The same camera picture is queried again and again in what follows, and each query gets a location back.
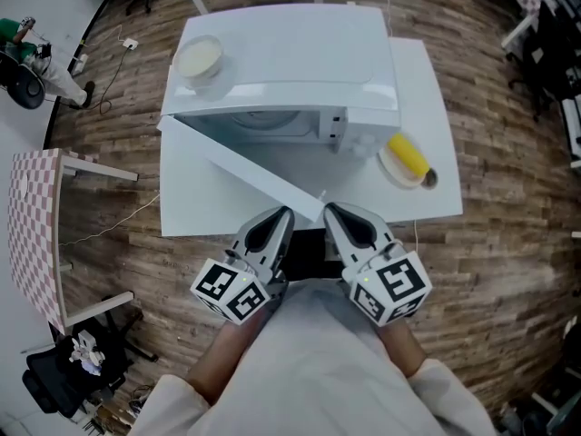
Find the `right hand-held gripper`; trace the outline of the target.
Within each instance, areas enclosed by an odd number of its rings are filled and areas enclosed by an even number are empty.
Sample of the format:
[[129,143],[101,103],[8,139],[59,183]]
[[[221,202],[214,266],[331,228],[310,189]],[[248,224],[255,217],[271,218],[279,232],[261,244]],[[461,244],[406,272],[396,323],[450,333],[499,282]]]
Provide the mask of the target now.
[[395,239],[377,214],[349,203],[323,210],[326,260],[365,263],[343,278],[348,297],[376,326],[413,315],[428,298],[432,283],[416,251],[393,257]]

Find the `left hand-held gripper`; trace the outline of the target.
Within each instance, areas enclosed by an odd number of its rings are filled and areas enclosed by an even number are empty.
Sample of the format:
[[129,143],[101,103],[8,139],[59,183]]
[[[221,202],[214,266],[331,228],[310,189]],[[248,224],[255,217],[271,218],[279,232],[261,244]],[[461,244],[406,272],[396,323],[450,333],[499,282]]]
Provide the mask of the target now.
[[191,291],[212,312],[236,325],[263,306],[279,302],[288,288],[281,264],[289,250],[295,216],[286,206],[267,210],[245,223],[224,260],[209,258]]

